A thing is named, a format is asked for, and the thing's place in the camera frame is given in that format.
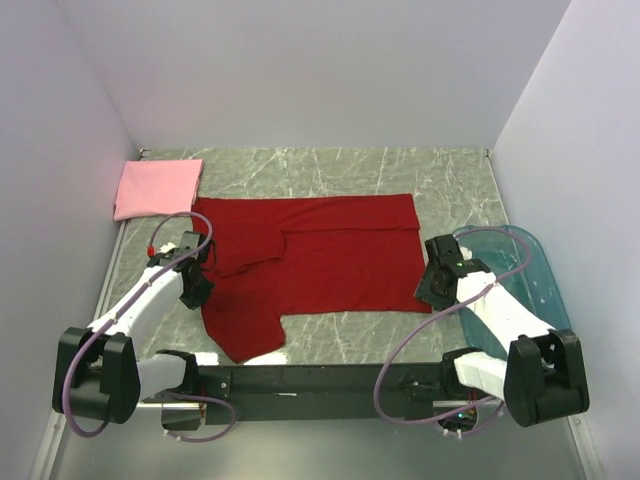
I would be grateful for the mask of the red t shirt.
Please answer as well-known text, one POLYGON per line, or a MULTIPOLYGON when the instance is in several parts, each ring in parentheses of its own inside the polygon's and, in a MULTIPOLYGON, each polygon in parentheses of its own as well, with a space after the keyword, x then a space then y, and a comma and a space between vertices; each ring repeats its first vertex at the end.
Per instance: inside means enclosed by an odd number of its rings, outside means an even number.
POLYGON ((213 230, 203 266, 215 287, 201 309, 208 336, 235 363, 286 342, 286 315, 429 313, 409 193, 290 199, 200 197, 196 231, 213 230))

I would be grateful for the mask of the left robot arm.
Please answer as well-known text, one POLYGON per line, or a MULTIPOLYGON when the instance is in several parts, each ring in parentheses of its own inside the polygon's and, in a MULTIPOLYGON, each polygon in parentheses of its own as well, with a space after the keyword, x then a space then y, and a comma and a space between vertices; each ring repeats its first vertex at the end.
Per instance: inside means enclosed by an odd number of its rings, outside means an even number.
POLYGON ((68 418, 122 424, 141 400, 165 391, 196 392, 195 354, 164 349, 143 359, 137 349, 176 302, 191 310, 206 303, 214 284, 204 265, 215 257, 214 240, 186 231, 178 245, 150 257, 107 313, 86 328, 65 330, 57 347, 53 409, 68 418))

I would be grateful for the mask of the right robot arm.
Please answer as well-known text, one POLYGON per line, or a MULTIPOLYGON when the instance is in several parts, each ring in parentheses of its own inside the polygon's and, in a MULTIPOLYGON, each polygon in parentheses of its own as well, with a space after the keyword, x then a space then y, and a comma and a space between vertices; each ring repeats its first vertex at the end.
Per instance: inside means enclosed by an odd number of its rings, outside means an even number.
POLYGON ((426 241, 426 269, 415 292, 437 312, 468 310, 506 351, 500 359, 478 347, 442 359, 448 393, 480 390, 502 400, 522 427, 586 412, 590 395, 579 337, 530 312, 478 258, 464 256, 457 239, 426 241))

